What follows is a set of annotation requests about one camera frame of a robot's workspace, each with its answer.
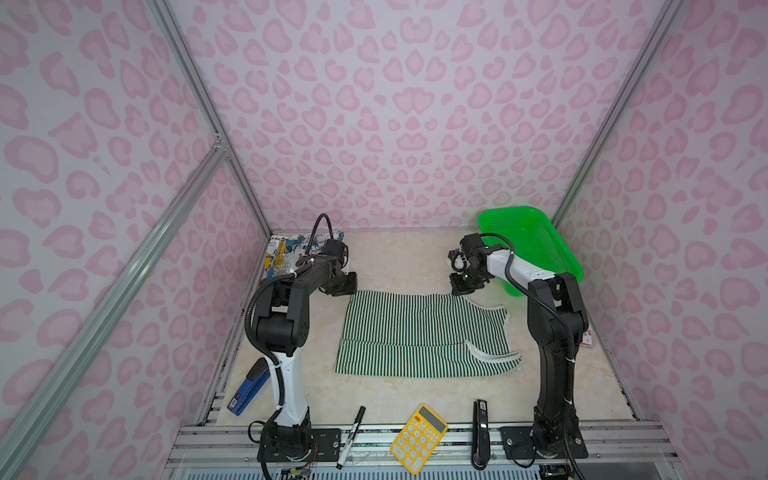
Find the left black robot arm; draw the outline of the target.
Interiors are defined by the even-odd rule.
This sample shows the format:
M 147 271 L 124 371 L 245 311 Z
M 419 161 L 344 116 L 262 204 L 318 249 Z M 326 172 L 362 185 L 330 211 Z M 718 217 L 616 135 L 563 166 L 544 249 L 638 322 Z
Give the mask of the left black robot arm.
M 316 454 L 301 354 L 310 333 L 310 297 L 353 295 L 357 276 L 345 270 L 349 248 L 333 233 L 330 217 L 320 214 L 307 246 L 290 269 L 261 281 L 244 314 L 248 342 L 267 362 L 274 412 L 261 422 L 257 459 L 305 461 Z

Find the green white striped garment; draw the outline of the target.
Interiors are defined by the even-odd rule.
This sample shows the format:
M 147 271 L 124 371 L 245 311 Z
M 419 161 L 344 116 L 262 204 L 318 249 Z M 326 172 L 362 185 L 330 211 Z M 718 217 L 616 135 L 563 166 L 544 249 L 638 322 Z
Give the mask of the green white striped garment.
M 335 372 L 402 378 L 505 374 L 522 355 L 507 336 L 509 314 L 466 296 L 359 291 L 347 307 Z

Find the colourful printed white shirt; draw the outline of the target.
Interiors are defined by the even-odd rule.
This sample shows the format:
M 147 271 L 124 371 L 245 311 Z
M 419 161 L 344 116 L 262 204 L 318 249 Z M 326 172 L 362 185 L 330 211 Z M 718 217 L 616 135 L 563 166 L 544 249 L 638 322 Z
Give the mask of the colourful printed white shirt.
M 308 245 L 311 245 L 310 255 L 319 254 L 330 236 L 325 232 L 316 233 L 312 242 L 309 242 L 309 238 L 310 234 L 273 235 L 267 244 L 264 263 L 266 277 L 284 275 L 295 268 L 299 259 L 306 254 Z

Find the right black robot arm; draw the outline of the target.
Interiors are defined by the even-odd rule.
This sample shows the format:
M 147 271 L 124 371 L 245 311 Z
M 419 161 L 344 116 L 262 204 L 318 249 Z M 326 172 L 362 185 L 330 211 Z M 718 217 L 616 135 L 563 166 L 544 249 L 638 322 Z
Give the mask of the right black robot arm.
M 538 347 L 540 374 L 528 450 L 572 465 L 587 458 L 574 390 L 577 353 L 589 322 L 575 276 L 525 260 L 510 240 L 495 233 L 464 236 L 448 260 L 454 295 L 468 295 L 499 278 L 527 298 L 527 326 Z

